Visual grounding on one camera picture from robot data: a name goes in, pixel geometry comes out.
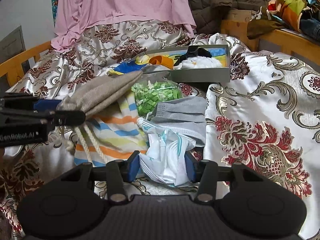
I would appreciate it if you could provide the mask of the white mask package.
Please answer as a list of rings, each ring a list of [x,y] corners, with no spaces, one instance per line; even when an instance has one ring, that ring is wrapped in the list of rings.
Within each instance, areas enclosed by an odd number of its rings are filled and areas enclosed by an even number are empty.
[[[142,117],[137,119],[137,125],[149,140],[147,152],[139,155],[144,174],[154,182],[171,187],[187,185],[185,153],[195,148],[195,140]]]

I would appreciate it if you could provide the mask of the beige drawstring pouch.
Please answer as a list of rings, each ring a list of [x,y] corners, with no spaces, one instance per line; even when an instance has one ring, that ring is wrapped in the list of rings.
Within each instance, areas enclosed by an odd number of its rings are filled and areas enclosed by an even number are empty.
[[[77,89],[58,104],[60,111],[82,111],[86,119],[117,101],[142,77],[142,71],[123,75],[98,76]]]

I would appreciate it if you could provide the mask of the orange cloth item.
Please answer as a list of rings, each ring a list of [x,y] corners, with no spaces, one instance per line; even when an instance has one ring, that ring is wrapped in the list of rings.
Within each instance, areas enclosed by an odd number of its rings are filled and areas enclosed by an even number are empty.
[[[158,55],[158,56],[154,56],[154,57],[150,58],[149,64],[161,65],[161,66],[165,66],[169,69],[173,69],[173,67],[174,67],[173,59],[166,57],[166,56],[162,56],[162,55]]]

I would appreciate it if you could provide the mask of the striped colourful towel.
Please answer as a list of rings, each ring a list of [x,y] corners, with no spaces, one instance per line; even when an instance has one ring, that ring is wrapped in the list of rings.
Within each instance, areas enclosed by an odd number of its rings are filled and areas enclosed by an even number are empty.
[[[134,151],[145,154],[148,137],[137,125],[138,111],[134,93],[129,91],[103,111],[90,117],[75,132],[79,137],[74,162],[105,166],[128,159]]]

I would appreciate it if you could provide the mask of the grey face mask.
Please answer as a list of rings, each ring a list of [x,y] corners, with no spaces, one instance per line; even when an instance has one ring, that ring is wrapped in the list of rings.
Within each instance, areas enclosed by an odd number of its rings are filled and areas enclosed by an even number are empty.
[[[205,110],[207,101],[200,96],[191,96],[157,103],[146,118],[160,126],[171,129],[193,140],[197,147],[206,144]]]

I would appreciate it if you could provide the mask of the green patterned bag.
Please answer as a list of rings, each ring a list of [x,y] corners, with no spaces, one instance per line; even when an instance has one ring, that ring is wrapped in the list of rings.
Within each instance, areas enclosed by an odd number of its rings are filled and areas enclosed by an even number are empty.
[[[159,102],[183,98],[178,84],[171,81],[140,81],[131,87],[139,116],[146,117]]]

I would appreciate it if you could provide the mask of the floral satin bedspread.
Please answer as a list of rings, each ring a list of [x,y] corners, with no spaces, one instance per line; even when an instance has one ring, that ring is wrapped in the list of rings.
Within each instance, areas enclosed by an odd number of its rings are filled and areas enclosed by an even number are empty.
[[[226,45],[231,80],[208,88],[182,86],[206,99],[206,144],[200,156],[231,166],[243,163],[302,199],[300,235],[319,239],[319,73],[298,58],[252,52],[223,34],[186,33],[167,22],[127,21],[84,31],[68,52],[47,52],[11,91],[63,99],[136,55],[165,47]],[[16,216],[26,194],[73,168],[79,137],[58,127],[47,142],[7,148],[1,169],[1,239],[24,235]]]

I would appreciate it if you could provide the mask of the colourful cartoon towel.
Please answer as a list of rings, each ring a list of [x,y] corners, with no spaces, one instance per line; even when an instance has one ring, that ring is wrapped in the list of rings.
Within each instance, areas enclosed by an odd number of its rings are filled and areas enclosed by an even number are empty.
[[[223,47],[188,46],[180,49],[159,49],[141,53],[134,59],[124,61],[108,72],[123,75],[142,70],[145,73],[169,70],[225,68],[229,55]]]

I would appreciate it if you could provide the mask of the grey tray box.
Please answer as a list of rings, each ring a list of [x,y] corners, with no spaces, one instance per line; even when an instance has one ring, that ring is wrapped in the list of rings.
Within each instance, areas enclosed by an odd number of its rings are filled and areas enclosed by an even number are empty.
[[[175,82],[217,83],[231,79],[230,57],[226,45],[193,45],[147,51],[126,64],[144,74],[168,73]]]

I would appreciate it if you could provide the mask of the black cloth item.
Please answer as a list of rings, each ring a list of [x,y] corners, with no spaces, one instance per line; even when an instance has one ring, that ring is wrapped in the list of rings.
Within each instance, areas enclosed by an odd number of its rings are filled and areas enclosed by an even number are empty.
[[[190,58],[190,57],[209,57],[211,58],[212,55],[209,51],[199,46],[189,46],[188,50],[185,54],[181,55],[180,58],[174,63],[174,66],[178,66],[182,61]]]

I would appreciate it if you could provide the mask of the pink bed sheet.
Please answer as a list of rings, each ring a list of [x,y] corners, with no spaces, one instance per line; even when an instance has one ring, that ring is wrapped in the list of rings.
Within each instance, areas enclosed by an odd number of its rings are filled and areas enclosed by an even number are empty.
[[[148,20],[182,25],[189,37],[193,37],[196,28],[188,0],[58,0],[56,37],[51,46],[65,52],[87,28]]]

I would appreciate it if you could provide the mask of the cardboard box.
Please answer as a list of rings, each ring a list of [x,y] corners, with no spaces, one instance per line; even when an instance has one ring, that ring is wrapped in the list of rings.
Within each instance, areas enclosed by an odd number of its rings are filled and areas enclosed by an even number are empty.
[[[235,22],[249,22],[256,13],[257,12],[254,10],[231,9],[226,16],[226,20]]]

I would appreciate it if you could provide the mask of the colourful clothes pile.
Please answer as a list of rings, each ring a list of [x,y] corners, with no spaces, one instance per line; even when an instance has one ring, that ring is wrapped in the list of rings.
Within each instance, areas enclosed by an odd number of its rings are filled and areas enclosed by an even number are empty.
[[[247,25],[252,40],[276,29],[291,29],[319,41],[319,0],[271,0]]]

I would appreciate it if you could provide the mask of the wooden bed frame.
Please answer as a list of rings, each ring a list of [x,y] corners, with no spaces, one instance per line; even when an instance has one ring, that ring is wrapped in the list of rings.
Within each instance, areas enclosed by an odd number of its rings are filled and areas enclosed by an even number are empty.
[[[284,30],[273,30],[249,40],[247,37],[247,23],[223,20],[221,22],[221,33],[238,38],[251,51],[257,51],[259,42],[264,40],[280,46],[280,51],[293,56],[294,53],[305,57],[319,66],[319,44],[315,44],[306,38]]]

